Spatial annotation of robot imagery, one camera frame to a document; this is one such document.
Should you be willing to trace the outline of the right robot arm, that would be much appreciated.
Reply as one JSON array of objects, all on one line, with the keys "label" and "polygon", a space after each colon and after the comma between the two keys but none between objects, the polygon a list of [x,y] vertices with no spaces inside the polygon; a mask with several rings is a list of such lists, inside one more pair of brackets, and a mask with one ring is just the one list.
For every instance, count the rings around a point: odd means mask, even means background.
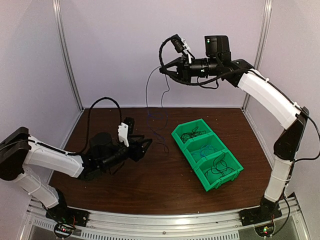
[{"label": "right robot arm", "polygon": [[205,58],[195,58],[185,39],[175,34],[162,42],[159,71],[186,86],[204,86],[226,80],[257,100],[279,122],[283,132],[273,146],[274,166],[268,186],[256,210],[259,220],[268,220],[289,183],[296,153],[309,117],[307,108],[293,102],[244,59],[232,60],[226,35],[205,36]]}]

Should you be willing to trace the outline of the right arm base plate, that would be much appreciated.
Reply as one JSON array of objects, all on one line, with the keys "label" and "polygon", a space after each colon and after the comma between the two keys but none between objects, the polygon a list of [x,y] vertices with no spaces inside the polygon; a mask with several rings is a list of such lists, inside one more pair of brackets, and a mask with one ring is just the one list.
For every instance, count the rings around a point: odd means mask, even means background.
[{"label": "right arm base plate", "polygon": [[238,214],[242,226],[253,225],[255,233],[262,238],[272,236],[276,228],[274,220],[282,216],[278,203],[261,203],[257,207],[243,209]]}]

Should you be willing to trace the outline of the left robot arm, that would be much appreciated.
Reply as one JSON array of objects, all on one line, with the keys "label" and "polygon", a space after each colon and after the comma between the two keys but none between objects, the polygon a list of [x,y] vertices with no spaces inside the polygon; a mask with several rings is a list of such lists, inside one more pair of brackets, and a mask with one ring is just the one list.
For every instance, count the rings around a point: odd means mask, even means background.
[{"label": "left robot arm", "polygon": [[30,165],[44,167],[82,181],[90,181],[127,159],[141,160],[153,140],[128,133],[128,125],[118,126],[118,143],[107,132],[100,132],[88,141],[86,152],[69,152],[48,145],[20,127],[0,144],[0,178],[15,182],[37,198],[61,222],[72,218],[64,195],[43,183]]}]

